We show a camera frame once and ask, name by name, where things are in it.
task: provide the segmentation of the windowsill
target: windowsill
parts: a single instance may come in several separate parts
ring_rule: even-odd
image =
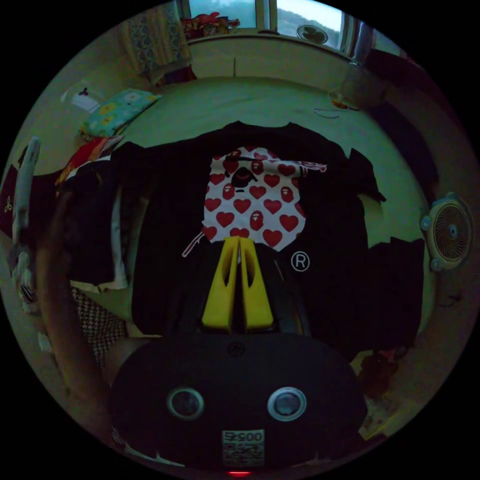
[[[309,41],[306,41],[294,36],[275,35],[273,33],[258,33],[258,30],[256,30],[255,28],[245,28],[244,30],[239,30],[237,33],[229,33],[226,35],[209,35],[203,38],[196,38],[194,40],[189,40],[188,44],[193,45],[200,42],[209,42],[213,40],[224,40],[224,39],[234,39],[234,38],[263,38],[263,39],[276,39],[276,40],[294,42],[300,45],[304,45],[306,47],[313,47],[313,48],[317,48],[317,49],[329,52],[338,57],[342,57],[348,61],[351,60],[351,58],[345,55],[342,51],[336,50],[335,48],[332,48],[330,46],[317,45],[316,43],[311,43]]]

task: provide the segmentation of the qr code label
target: qr code label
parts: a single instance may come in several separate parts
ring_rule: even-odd
[[[223,465],[225,467],[263,467],[265,430],[223,430]]]

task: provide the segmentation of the white cloth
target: white cloth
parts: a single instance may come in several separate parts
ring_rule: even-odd
[[[15,244],[8,256],[10,274],[24,312],[39,315],[40,309],[35,291],[34,256],[28,247]]]

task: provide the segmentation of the window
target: window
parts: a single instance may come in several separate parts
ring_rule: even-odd
[[[297,38],[297,29],[313,25],[325,31],[327,47],[351,56],[355,43],[355,22],[350,15],[316,0],[176,0],[185,17],[219,12],[239,19],[239,33],[256,35],[259,30],[276,30]]]
[[[239,19],[240,28],[257,27],[256,0],[190,0],[191,17],[219,12],[222,17]]]
[[[342,11],[315,0],[276,0],[277,31],[289,37],[297,36],[301,25],[313,25],[325,31],[325,45],[338,49],[342,30]]]

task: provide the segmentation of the floral pillow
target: floral pillow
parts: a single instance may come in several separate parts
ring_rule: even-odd
[[[80,134],[85,140],[113,137],[161,97],[128,88],[101,104],[83,123]]]

